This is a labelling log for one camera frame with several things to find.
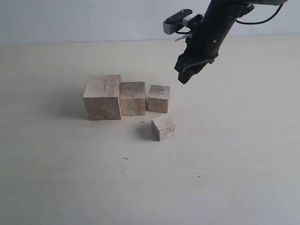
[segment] table surface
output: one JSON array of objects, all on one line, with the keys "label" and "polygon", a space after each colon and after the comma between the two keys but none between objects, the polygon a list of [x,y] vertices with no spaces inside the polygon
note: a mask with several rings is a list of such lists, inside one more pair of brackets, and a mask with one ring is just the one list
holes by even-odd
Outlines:
[{"label": "table surface", "polygon": [[[184,42],[0,46],[0,224],[300,223],[300,36],[232,37],[182,85]],[[171,86],[161,113],[89,121],[89,75]]]}]

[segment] black cable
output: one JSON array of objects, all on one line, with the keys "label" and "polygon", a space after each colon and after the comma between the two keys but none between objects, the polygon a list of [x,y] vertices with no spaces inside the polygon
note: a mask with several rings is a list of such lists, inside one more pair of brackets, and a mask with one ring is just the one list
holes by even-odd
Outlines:
[{"label": "black cable", "polygon": [[175,32],[176,34],[189,34],[191,31],[188,31],[188,32],[180,32],[180,31],[177,31]]},{"label": "black cable", "polygon": [[277,14],[281,10],[282,6],[283,6],[283,4],[278,7],[278,9],[276,10],[276,12],[270,18],[268,18],[268,19],[266,19],[264,21],[260,21],[260,22],[242,22],[242,21],[236,20],[236,22],[240,23],[240,24],[245,24],[245,25],[258,25],[258,24],[263,24],[263,23],[269,22],[271,19],[273,19],[275,16],[277,16]]}]

